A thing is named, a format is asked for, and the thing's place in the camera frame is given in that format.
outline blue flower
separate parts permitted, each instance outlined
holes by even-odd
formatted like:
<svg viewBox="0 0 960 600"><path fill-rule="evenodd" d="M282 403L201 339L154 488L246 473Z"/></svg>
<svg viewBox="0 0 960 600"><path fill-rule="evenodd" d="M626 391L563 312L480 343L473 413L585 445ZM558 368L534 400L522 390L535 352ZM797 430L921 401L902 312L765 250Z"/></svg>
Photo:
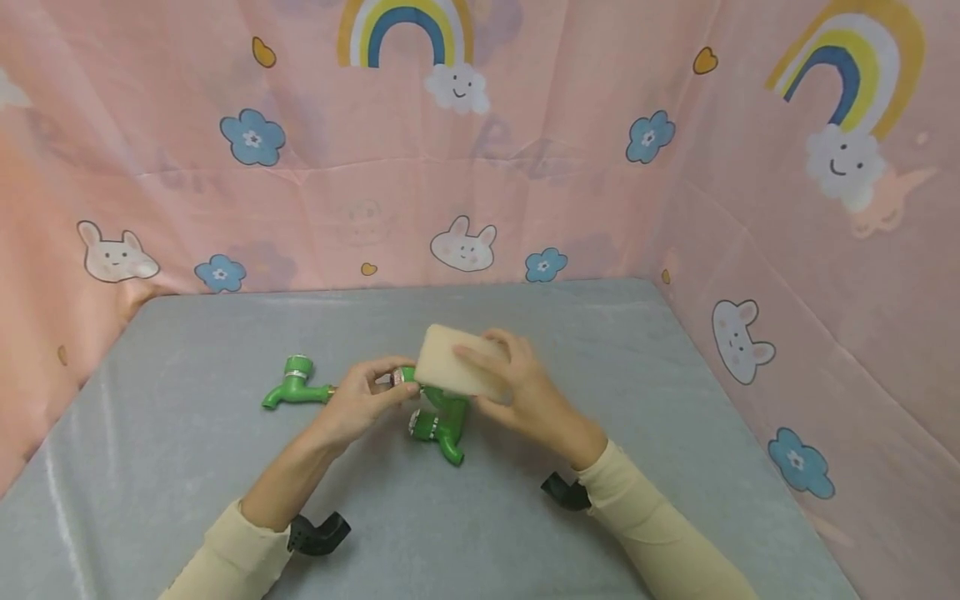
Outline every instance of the blue flower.
<svg viewBox="0 0 960 600"><path fill-rule="evenodd" d="M792 429L781 427L767 452L783 479L797 492L810 492L822 500L833 498L836 489L827 477L827 459L812 445L804 445Z"/></svg>
<svg viewBox="0 0 960 600"><path fill-rule="evenodd" d="M283 128L252 108L241 110L239 119L220 119L220 133L230 141L233 157L243 164L272 167L280 160L280 148L287 143Z"/></svg>
<svg viewBox="0 0 960 600"><path fill-rule="evenodd" d="M197 265L193 272L214 294L240 291L240 286L243 285L241 280L247 276L243 265L230 260L229 256L224 254L210 256L210 262Z"/></svg>
<svg viewBox="0 0 960 600"><path fill-rule="evenodd" d="M642 117L630 126L630 145L627 146L627 160L649 164L660 148L673 141L677 126L666 116L666 110L658 110L649 119Z"/></svg>
<svg viewBox="0 0 960 600"><path fill-rule="evenodd" d="M527 281L531 283L553 281L566 266L566 256L556 248L527 256Z"/></svg>

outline rainbow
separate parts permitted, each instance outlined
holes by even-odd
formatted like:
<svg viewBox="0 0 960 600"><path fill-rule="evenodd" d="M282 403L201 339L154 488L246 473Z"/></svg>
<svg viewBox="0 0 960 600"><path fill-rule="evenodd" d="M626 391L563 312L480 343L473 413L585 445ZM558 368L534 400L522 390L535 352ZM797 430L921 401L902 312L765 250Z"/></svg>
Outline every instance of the rainbow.
<svg viewBox="0 0 960 600"><path fill-rule="evenodd" d="M419 25L433 45L433 63L473 63L473 24L466 0L348 0L340 18L341 66L380 66L383 37L397 23Z"/></svg>
<svg viewBox="0 0 960 600"><path fill-rule="evenodd" d="M790 102L811 68L832 66L842 88L829 122L882 139L913 96L924 46L920 22L898 0L833 0L787 49L765 87Z"/></svg>

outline hand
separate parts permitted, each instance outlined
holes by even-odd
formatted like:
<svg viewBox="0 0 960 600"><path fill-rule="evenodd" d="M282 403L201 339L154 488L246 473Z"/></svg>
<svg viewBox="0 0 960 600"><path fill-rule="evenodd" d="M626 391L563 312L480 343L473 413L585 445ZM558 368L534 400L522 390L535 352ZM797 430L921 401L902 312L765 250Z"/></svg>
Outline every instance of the hand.
<svg viewBox="0 0 960 600"><path fill-rule="evenodd" d="M503 379L513 392L510 406L478 396L481 413L565 457L577 470L600 458L607 448L607 434L582 415L550 380L543 364L526 338L503 329L483 334L507 350L509 360L492 358L471 348L454 347L454 353L470 364Z"/></svg>
<svg viewBox="0 0 960 600"><path fill-rule="evenodd" d="M388 356L350 368L333 397L311 423L308 432L324 444L343 450L364 434L377 418L391 406L416 397L420 386L404 383L391 388L376 380L398 367L412 366L414 361L402 356Z"/></svg>

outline black clamp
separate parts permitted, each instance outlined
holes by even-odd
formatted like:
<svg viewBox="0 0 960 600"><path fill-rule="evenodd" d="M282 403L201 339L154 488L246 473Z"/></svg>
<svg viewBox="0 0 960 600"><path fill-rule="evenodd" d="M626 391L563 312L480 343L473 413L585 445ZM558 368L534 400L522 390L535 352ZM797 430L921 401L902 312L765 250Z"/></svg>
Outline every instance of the black clamp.
<svg viewBox="0 0 960 600"><path fill-rule="evenodd" d="M579 481L573 482L573 485L566 483L557 471L550 473L540 489L546 492L553 501L563 509L568 511L583 511L590 508L590 498L585 488Z"/></svg>
<svg viewBox="0 0 960 600"><path fill-rule="evenodd" d="M340 513L328 516L320 527L314 527L307 517L297 515L290 523L287 550L307 556L325 556L336 550L348 533L350 525Z"/></svg>

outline smiling cloud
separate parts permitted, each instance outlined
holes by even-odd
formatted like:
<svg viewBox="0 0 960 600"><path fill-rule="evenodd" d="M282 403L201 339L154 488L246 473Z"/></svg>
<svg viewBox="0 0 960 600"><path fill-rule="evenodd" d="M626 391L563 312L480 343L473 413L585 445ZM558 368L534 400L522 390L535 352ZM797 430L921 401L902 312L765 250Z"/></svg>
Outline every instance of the smiling cloud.
<svg viewBox="0 0 960 600"><path fill-rule="evenodd" d="M483 114L490 110L487 80L469 64L435 64L433 73L423 83L440 108L453 108L457 114L471 110Z"/></svg>
<svg viewBox="0 0 960 600"><path fill-rule="evenodd" d="M886 168L872 135L830 124L806 140L806 153L806 172L825 196L840 200L849 212L870 204L874 183Z"/></svg>

